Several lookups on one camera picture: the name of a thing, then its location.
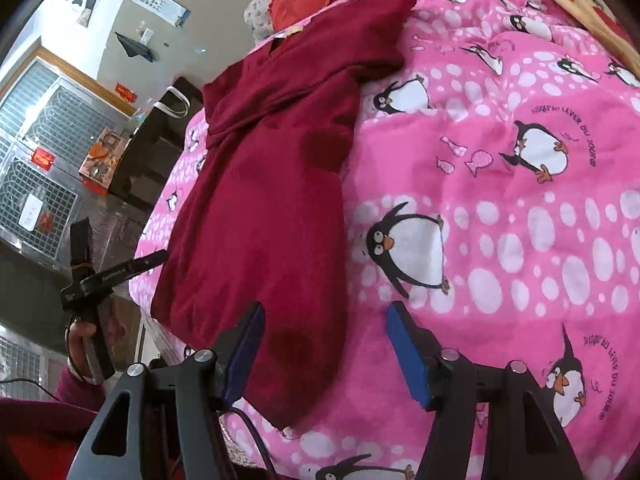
red sweater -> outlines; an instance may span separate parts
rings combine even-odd
[[[338,172],[360,85],[404,64],[415,0],[352,0],[204,87],[207,161],[178,215],[151,314],[210,346],[253,300],[267,313],[246,398],[275,427],[299,421],[340,367],[347,319]]]

sweater sleeve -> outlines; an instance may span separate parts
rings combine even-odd
[[[74,377],[68,367],[62,370],[55,394],[62,402],[93,410],[94,412],[100,411],[105,399],[102,386],[83,383]]]

pink comforter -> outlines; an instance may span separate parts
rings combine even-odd
[[[283,474],[331,478],[362,456],[340,474],[410,478],[433,415],[385,335],[404,300],[473,361],[526,362],[587,477],[613,478],[640,434],[640,82],[550,0],[418,0],[400,47],[405,69],[363,90],[342,174],[351,330],[337,384],[284,435],[239,404]],[[192,126],[139,255],[166,245],[196,178],[207,126]],[[143,308],[158,273],[131,283]],[[486,416],[478,406],[470,478]],[[259,463],[239,419],[225,423]]]

metal bolt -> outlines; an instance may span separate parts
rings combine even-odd
[[[209,349],[204,349],[204,350],[198,350],[196,352],[194,359],[196,359],[196,361],[199,363],[206,363],[207,361],[210,361],[212,357],[213,357],[213,352]]]
[[[524,372],[527,371],[527,365],[524,364],[522,361],[518,361],[518,360],[511,361],[510,366],[511,366],[511,370],[513,370],[517,374],[523,374]]]
[[[131,377],[136,377],[145,371],[145,365],[140,363],[134,363],[129,368],[127,368],[127,375]]]
[[[445,361],[457,361],[460,358],[460,354],[455,348],[443,348],[440,355]]]

person's hand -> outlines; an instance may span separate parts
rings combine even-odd
[[[84,354],[84,345],[82,344],[83,337],[91,337],[95,334],[96,327],[93,323],[85,321],[75,321],[69,329],[68,341],[69,341],[69,355],[73,360],[78,372],[87,378],[92,378],[89,363],[86,360]],[[109,325],[107,329],[107,344],[109,346],[115,345],[120,339],[122,339],[127,330],[120,322],[118,317],[111,309],[111,317],[109,318]]]

